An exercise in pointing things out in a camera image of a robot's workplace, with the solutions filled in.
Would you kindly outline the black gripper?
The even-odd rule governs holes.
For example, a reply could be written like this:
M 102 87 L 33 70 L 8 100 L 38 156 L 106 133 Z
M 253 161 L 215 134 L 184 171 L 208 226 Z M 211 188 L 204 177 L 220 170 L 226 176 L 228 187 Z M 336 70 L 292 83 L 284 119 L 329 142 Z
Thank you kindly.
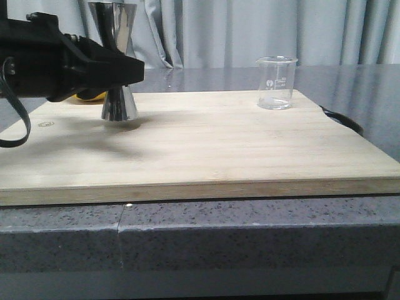
M 85 76 L 83 54 L 91 61 Z M 25 21 L 1 19 L 1 79 L 20 98 L 59 102 L 82 91 L 102 93 L 139 83 L 144 62 L 62 33 L 57 16 L 34 12 Z

